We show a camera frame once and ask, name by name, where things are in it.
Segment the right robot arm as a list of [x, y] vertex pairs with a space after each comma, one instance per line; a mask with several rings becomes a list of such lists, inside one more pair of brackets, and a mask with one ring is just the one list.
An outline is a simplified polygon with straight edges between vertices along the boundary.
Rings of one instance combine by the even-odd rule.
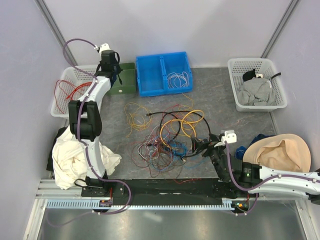
[[320, 204], [320, 174], [317, 172], [292, 172], [276, 170], [244, 162], [230, 154], [229, 144], [237, 142], [233, 130], [220, 135], [210, 133], [208, 138], [191, 138], [192, 153], [209, 157], [223, 182], [226, 197], [235, 199], [248, 194], [284, 194], [308, 198], [311, 203]]

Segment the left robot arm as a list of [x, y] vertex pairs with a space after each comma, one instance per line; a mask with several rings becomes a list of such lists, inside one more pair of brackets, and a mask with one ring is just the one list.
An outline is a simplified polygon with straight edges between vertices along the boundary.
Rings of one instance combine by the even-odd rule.
[[108, 46], [99, 47], [98, 52], [101, 60], [95, 74], [89, 74], [93, 77], [92, 84], [80, 99], [69, 102], [68, 114], [70, 131], [81, 144], [86, 160], [85, 183], [99, 197], [104, 197], [109, 193], [110, 185], [99, 144], [102, 132], [99, 104], [122, 70], [117, 52]]

